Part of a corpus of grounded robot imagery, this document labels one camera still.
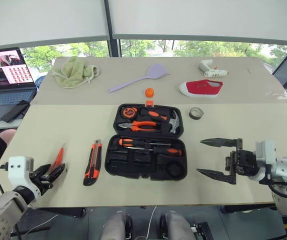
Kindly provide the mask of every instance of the laptop keyboard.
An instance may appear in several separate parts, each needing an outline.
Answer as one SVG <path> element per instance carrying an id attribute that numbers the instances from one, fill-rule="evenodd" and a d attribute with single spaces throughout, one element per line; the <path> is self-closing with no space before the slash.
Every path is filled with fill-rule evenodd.
<path id="1" fill-rule="evenodd" d="M 34 91 L 0 93 L 0 105 L 16 105 L 21 100 L 30 102 Z"/>

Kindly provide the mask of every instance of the orange pliers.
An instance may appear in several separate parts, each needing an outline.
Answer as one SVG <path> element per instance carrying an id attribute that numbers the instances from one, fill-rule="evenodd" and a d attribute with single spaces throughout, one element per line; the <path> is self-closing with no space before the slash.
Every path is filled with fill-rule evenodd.
<path id="1" fill-rule="evenodd" d="M 154 121 L 133 121 L 132 123 L 120 123 L 118 124 L 119 127 L 128 129 L 130 128 L 133 132 L 138 131 L 156 131 L 156 129 L 146 129 L 146 128 L 140 128 L 141 126 L 157 126 L 157 123 Z"/>

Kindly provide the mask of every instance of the white cable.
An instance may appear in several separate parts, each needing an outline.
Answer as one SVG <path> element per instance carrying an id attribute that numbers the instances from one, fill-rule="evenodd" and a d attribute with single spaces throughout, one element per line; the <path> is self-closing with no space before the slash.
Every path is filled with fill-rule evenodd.
<path id="1" fill-rule="evenodd" d="M 28 233 L 30 233 L 32 230 L 34 230 L 34 229 L 36 229 L 36 228 L 38 228 L 38 227 L 40 227 L 40 226 L 42 226 L 42 225 L 44 225 L 44 224 L 50 222 L 51 220 L 53 220 L 53 219 L 54 219 L 55 217 L 57 217 L 58 215 L 59 215 L 59 214 L 53 216 L 53 217 L 50 218 L 48 221 L 45 221 L 45 222 L 43 222 L 42 224 L 39 224 L 39 225 L 37 225 L 37 226 L 34 226 L 32 229 L 30 229 L 29 231 L 27 231 L 23 236 L 26 236 L 26 235 L 27 235 Z"/>
<path id="2" fill-rule="evenodd" d="M 148 237 L 149 237 L 150 224 L 152 223 L 153 215 L 154 215 L 154 212 L 155 212 L 156 208 L 157 208 L 157 206 L 155 206 L 154 209 L 153 209 L 153 211 L 152 211 L 152 214 L 151 214 L 151 217 L 150 217 L 150 221 L 149 221 L 147 236 L 145 237 L 145 239 L 148 239 Z"/>
<path id="3" fill-rule="evenodd" d="M 144 239 L 146 239 L 145 236 L 137 236 L 134 240 L 137 240 L 138 238 L 144 238 Z"/>

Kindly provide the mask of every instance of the laptop screen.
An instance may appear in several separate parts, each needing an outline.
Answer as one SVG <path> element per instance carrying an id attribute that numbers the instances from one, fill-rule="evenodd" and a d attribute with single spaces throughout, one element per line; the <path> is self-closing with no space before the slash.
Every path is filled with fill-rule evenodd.
<path id="1" fill-rule="evenodd" d="M 18 47 L 0 49 L 0 90 L 34 87 L 35 83 Z"/>

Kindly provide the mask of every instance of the table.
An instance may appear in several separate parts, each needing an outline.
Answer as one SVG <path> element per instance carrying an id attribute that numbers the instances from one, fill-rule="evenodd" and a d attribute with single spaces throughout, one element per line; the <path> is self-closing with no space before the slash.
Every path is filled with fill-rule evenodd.
<path id="1" fill-rule="evenodd" d="M 104 164 L 97 182 L 83 186 L 90 147 L 103 143 L 105 160 L 109 139 L 116 134 L 113 121 L 117 105 L 32 105 L 0 160 L 11 156 L 34 157 L 34 169 L 52 163 L 62 146 L 67 172 L 35 203 L 35 207 L 98 207 L 149 205 L 228 205 L 273 201 L 267 186 L 238 176 L 237 185 L 215 181 L 196 168 L 224 171 L 225 157 L 233 148 L 215 148 L 199 143 L 207 138 L 243 138 L 245 150 L 255 150 L 255 141 L 273 139 L 277 156 L 287 156 L 287 103 L 280 104 L 177 104 L 181 110 L 188 173 L 181 181 L 151 181 L 112 176 Z M 189 118 L 192 107 L 204 111 L 200 120 Z M 0 182 L 11 190 L 7 173 Z"/>
<path id="2" fill-rule="evenodd" d="M 4 121 L 0 121 L 0 129 L 18 128 L 21 122 L 22 122 L 22 119 L 15 119 L 9 123 L 4 122 Z"/>
<path id="3" fill-rule="evenodd" d="M 63 66 L 67 57 L 59 57 L 54 68 Z M 212 77 L 223 81 L 216 98 L 194 98 L 180 93 L 183 82 L 206 79 L 198 65 L 206 57 L 87 57 L 86 62 L 99 67 L 100 75 L 91 84 L 77 88 L 60 87 L 52 71 L 43 80 L 32 105 L 120 105 L 145 103 L 145 90 L 154 88 L 152 98 L 156 105 L 170 104 L 231 104 L 231 103 L 287 103 L 287 93 L 262 62 L 255 57 L 212 57 L 211 67 L 228 70 L 225 77 Z M 164 65 L 170 75 L 160 79 L 145 79 L 115 92 L 108 89 L 145 76 L 155 63 Z"/>

